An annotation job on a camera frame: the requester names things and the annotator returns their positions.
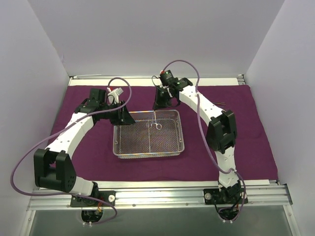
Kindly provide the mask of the steel surgical scissors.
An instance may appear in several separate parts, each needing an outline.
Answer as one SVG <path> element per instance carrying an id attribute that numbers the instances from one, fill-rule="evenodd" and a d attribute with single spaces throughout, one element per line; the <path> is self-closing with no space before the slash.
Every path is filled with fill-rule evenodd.
<path id="1" fill-rule="evenodd" d="M 157 117 L 156 117 L 156 111 L 155 110 L 153 110 L 153 115 L 152 115 L 152 120 L 151 120 L 150 127 L 153 127 L 153 126 L 155 126 L 157 130 L 161 130 L 162 129 L 162 125 L 157 122 Z"/>

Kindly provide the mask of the wire mesh instrument tray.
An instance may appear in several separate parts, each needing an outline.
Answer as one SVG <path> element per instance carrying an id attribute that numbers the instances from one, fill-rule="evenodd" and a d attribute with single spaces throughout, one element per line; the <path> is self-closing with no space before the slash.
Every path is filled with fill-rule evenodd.
<path id="1" fill-rule="evenodd" d="M 153 111 L 130 112 L 132 125 L 114 127 L 113 154 L 119 159 L 177 156 L 185 149 L 180 114 L 177 110 L 157 110 L 161 130 L 150 127 Z"/>

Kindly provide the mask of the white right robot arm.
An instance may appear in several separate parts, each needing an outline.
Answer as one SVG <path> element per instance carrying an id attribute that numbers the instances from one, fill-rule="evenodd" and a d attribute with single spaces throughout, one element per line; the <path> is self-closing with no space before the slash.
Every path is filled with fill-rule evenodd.
<path id="1" fill-rule="evenodd" d="M 187 79 L 175 78 L 170 70 L 161 71 L 161 84 L 156 87 L 154 110 L 171 106 L 171 99 L 184 103 L 197 113 L 198 124 L 207 124 L 203 137 L 208 151 L 216 155 L 215 165 L 219 171 L 219 198 L 229 203 L 241 192 L 240 179 L 236 174 L 234 150 L 237 138 L 235 115 L 231 110 L 223 110 L 202 95 Z"/>

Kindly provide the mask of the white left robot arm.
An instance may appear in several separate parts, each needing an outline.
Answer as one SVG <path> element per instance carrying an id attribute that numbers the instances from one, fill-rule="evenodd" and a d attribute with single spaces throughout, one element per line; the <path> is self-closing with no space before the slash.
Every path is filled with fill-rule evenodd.
<path id="1" fill-rule="evenodd" d="M 122 93 L 122 88 L 90 90 L 89 97 L 75 109 L 64 131 L 45 149 L 39 148 L 34 153 L 37 187 L 81 195 L 88 206 L 98 203 L 97 183 L 77 176 L 71 159 L 82 139 L 98 121 L 107 119 L 112 125 L 135 123 L 126 103 L 119 100 Z"/>

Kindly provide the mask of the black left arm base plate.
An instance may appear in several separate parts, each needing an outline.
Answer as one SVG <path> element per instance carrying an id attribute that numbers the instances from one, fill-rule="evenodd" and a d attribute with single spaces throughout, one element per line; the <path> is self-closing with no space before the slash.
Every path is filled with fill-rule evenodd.
<path id="1" fill-rule="evenodd" d="M 115 200 L 116 200 L 116 191 L 100 190 L 98 198 L 114 206 Z M 104 206 L 104 204 L 95 200 L 72 196 L 71 201 L 70 201 L 70 206 L 71 207 L 97 207 L 97 206 Z"/>

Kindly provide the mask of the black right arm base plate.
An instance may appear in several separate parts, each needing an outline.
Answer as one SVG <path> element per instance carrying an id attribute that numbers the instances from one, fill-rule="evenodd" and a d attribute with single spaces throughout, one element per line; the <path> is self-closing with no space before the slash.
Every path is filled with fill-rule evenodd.
<path id="1" fill-rule="evenodd" d="M 204 202 L 206 205 L 233 205 L 241 204 L 243 201 L 242 188 L 211 188 L 203 189 Z"/>

